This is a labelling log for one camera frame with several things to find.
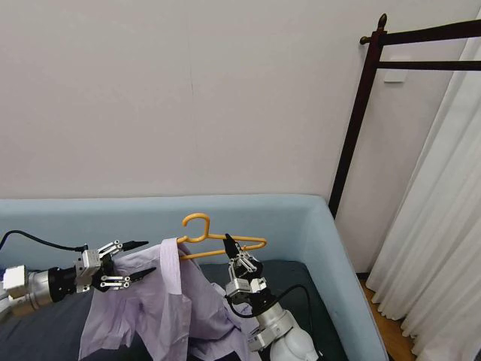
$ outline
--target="light blue bed frame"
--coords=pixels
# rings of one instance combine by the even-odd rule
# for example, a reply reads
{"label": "light blue bed frame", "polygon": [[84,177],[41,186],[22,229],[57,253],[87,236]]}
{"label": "light blue bed frame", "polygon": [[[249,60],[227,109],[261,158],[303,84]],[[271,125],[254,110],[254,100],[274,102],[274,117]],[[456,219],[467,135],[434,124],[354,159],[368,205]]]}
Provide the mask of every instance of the light blue bed frame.
{"label": "light blue bed frame", "polygon": [[[364,293],[337,233],[325,200],[318,196],[186,196],[137,199],[0,200],[0,231],[21,229],[64,245],[91,248],[119,239],[146,240],[196,236],[203,221],[187,229],[190,213],[210,216],[210,231],[251,235],[268,240],[253,251],[260,260],[284,259],[304,263],[336,327],[351,361],[386,361],[383,342]],[[192,252],[222,248],[221,241],[188,244]],[[70,267],[75,253],[36,244],[12,235],[0,252],[0,265],[29,268]],[[225,263],[226,256],[200,259]]]}

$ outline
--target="dark wooden rack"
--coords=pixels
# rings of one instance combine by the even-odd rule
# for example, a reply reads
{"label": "dark wooden rack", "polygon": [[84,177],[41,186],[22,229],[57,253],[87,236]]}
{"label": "dark wooden rack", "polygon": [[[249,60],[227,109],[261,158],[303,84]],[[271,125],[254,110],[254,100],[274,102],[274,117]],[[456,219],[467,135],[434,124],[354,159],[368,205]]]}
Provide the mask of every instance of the dark wooden rack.
{"label": "dark wooden rack", "polygon": [[366,107],[369,102],[377,69],[413,69],[413,70],[472,70],[481,71],[481,61],[457,62],[381,62],[383,47],[386,45],[419,43],[425,41],[442,41],[449,39],[474,38],[481,36],[481,20],[465,21],[463,23],[437,26],[429,29],[411,32],[395,32],[388,34],[384,30],[388,17],[383,14],[377,24],[377,29],[370,37],[363,36],[361,44],[369,44],[368,53],[362,69],[361,80],[355,95],[354,106],[347,128],[346,139],[337,166],[336,178],[329,199],[329,209],[335,218],[340,199],[346,184],[347,173],[354,154],[355,144],[361,130]]}

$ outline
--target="bed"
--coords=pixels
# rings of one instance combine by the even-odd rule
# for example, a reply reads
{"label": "bed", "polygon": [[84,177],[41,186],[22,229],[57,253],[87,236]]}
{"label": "bed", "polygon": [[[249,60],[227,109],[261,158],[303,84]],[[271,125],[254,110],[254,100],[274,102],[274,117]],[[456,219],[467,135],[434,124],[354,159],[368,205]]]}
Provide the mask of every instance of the bed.
{"label": "bed", "polygon": [[[268,246],[253,251],[265,262],[265,277],[275,292],[305,284],[314,299],[316,339],[331,361],[387,360],[367,301],[339,238],[325,200],[318,196],[186,196],[141,199],[57,199],[0,201],[0,229],[22,229],[64,245],[147,240],[201,233],[202,224],[185,229],[182,219],[201,211],[215,233],[264,237]],[[75,254],[12,235],[0,252],[0,265],[30,269],[70,267]],[[192,252],[219,249],[216,241],[190,244]],[[226,256],[200,259],[206,277],[223,285]],[[0,326],[0,359],[77,359],[91,295],[64,301]],[[307,315],[302,294],[285,298],[301,326]],[[130,349],[101,351],[92,359],[149,359],[139,338]]]}

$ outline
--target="orange hanger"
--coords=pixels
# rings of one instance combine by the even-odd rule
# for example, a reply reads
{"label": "orange hanger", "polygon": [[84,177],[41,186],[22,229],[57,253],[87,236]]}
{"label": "orange hanger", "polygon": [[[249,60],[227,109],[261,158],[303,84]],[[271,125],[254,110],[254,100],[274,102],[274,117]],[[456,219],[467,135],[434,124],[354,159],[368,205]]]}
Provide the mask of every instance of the orange hanger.
{"label": "orange hanger", "polygon": [[[209,218],[209,216],[207,216],[204,213],[189,214],[187,217],[185,217],[182,220],[182,225],[184,227],[187,227],[187,223],[189,223],[190,220],[194,220],[196,218],[201,218],[201,219],[205,220],[204,234],[201,235],[200,237],[196,237],[196,238],[190,238],[189,236],[184,235],[183,237],[177,239],[177,243],[183,243],[183,242],[198,243],[198,242],[202,242],[206,238],[220,239],[220,240],[225,239],[225,235],[216,235],[216,234],[213,234],[213,233],[209,233],[210,218]],[[250,246],[243,246],[243,247],[241,247],[242,250],[258,250],[259,248],[263,248],[268,243],[265,238],[245,237],[245,236],[242,236],[242,235],[233,235],[232,238],[235,241],[257,242],[258,243],[258,244],[253,244],[253,245],[250,245]],[[209,257],[209,256],[215,256],[217,254],[223,254],[223,253],[225,253],[225,250],[211,250],[209,252],[202,252],[202,253],[195,253],[195,254],[188,254],[188,255],[185,255],[185,256],[181,256],[180,259],[193,259],[193,258],[200,258],[200,257]]]}

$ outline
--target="wrinkled fabric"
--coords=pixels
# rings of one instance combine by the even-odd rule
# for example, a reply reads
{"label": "wrinkled fabric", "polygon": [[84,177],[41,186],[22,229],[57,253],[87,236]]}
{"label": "wrinkled fabric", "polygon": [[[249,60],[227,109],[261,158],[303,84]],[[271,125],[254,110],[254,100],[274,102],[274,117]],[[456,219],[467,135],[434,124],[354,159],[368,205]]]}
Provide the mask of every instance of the wrinkled fabric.
{"label": "wrinkled fabric", "polygon": [[[203,361],[216,361],[222,359],[232,350],[236,350],[241,360],[260,361],[259,354],[250,352],[247,344],[247,336],[259,326],[257,319],[236,316],[224,298],[224,289],[218,284],[212,284],[212,286],[221,295],[224,309],[227,311],[227,318],[235,327],[217,340],[194,340],[189,346],[189,353]],[[235,305],[234,308],[240,314],[252,313],[252,308],[247,303]]]}
{"label": "wrinkled fabric", "polygon": [[259,359],[252,358],[239,323],[232,321],[223,297],[200,268],[193,261],[179,262],[176,238],[116,259],[115,267],[119,275],[156,270],[126,290],[94,292],[79,359],[101,348],[129,346],[135,332],[153,361],[186,359],[188,346],[202,349],[196,356],[205,361],[232,351],[242,361]]}

